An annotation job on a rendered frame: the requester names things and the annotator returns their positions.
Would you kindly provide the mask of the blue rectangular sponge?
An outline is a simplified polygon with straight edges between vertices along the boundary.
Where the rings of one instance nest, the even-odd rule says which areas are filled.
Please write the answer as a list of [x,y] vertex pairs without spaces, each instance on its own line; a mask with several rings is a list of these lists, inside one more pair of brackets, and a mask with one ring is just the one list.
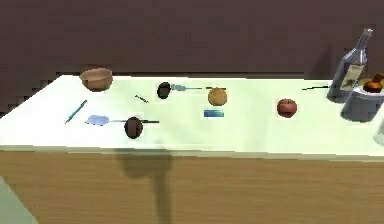
[[223,111],[220,111],[220,110],[205,110],[203,112],[203,115],[205,117],[211,117],[211,118],[218,118],[218,117],[223,117],[224,116],[224,112]]

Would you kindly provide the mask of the grey-blue spoon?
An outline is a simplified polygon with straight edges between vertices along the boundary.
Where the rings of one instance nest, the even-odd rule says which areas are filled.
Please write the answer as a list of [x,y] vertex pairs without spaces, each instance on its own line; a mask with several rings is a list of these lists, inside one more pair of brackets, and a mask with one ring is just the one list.
[[171,84],[171,90],[186,91],[186,90],[201,90],[202,87],[186,87],[184,85]]

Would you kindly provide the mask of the small black egg-shaped lump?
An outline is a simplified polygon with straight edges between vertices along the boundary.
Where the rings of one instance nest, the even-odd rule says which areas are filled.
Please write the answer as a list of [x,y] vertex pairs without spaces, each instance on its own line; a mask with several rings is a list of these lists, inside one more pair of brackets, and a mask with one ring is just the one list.
[[162,82],[157,88],[157,96],[160,99],[167,99],[171,91],[171,85],[168,82]]

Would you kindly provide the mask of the dark brown egg-shaped lump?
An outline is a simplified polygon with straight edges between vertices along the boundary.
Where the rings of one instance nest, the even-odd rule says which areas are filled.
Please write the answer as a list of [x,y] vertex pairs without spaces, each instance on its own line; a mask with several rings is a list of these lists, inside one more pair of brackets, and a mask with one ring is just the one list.
[[143,131],[143,124],[137,117],[130,117],[124,124],[124,130],[130,139],[136,139]]

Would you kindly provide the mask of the wooden counter with pale top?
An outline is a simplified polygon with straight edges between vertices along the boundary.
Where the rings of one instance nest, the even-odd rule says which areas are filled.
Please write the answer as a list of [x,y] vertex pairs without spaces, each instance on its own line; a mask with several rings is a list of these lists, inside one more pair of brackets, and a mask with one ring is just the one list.
[[167,100],[157,84],[118,77],[92,93],[62,76],[0,118],[0,177],[38,224],[384,224],[379,122],[346,121],[327,89],[301,90],[326,81],[223,79],[219,118],[203,115],[210,80],[183,78],[203,89]]

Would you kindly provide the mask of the red apple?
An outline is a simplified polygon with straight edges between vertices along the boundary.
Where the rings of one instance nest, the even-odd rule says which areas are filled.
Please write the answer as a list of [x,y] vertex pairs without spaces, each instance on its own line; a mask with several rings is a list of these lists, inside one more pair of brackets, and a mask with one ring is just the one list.
[[276,108],[278,114],[285,118],[291,118],[297,112],[297,104],[292,99],[281,99]]

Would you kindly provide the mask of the brown bowl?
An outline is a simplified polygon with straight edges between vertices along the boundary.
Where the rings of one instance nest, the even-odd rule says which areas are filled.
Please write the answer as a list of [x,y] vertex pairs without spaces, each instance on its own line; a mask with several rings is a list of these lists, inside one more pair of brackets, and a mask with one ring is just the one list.
[[107,68],[86,70],[80,74],[80,80],[85,88],[92,92],[108,90],[113,82],[112,71]]

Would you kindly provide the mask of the teal pencil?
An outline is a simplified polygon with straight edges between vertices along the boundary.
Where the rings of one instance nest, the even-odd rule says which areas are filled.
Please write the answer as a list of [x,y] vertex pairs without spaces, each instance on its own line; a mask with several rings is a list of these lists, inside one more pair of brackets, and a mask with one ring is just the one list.
[[65,124],[69,123],[75,116],[76,114],[86,105],[88,100],[84,100],[71,114],[70,116],[66,119]]

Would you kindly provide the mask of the grey glass bottle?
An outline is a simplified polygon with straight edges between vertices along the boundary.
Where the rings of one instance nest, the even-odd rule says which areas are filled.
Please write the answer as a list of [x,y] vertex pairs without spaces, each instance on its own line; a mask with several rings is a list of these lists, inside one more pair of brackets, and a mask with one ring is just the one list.
[[344,103],[367,65],[366,48],[373,29],[365,29],[352,48],[340,61],[327,93],[327,99],[334,103]]

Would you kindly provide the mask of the orange-brown round fruit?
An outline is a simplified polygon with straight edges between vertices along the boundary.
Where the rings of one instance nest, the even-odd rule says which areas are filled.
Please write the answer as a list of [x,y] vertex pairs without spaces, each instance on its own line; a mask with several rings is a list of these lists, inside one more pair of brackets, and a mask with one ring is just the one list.
[[383,89],[383,85],[381,81],[384,79],[384,75],[381,73],[377,73],[373,76],[373,78],[364,83],[363,89],[369,93],[380,93]]

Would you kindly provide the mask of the clear glass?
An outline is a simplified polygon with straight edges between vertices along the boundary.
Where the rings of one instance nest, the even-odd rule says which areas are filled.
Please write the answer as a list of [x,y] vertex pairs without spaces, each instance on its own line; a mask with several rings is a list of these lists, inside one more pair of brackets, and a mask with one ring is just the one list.
[[384,119],[382,120],[373,139],[377,144],[384,146]]

